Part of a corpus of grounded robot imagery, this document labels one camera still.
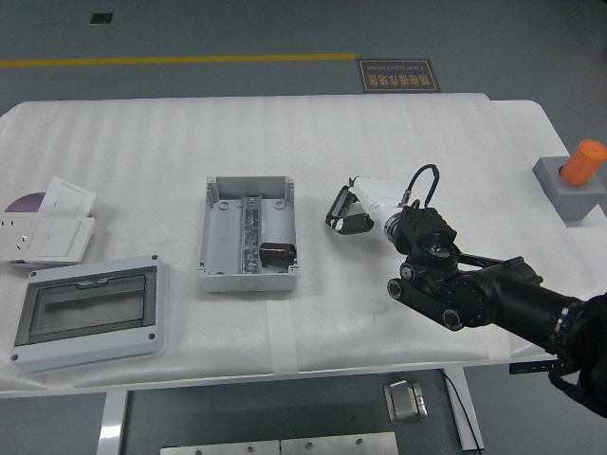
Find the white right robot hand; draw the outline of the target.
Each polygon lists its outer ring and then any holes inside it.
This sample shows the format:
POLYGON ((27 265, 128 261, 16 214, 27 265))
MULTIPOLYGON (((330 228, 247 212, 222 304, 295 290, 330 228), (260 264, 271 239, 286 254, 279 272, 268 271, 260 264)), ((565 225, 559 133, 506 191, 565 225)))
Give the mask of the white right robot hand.
POLYGON ((402 212, 405 190, 390 180, 354 177, 338 192, 326 214, 325 223, 340 235, 380 229, 393 234, 402 212))

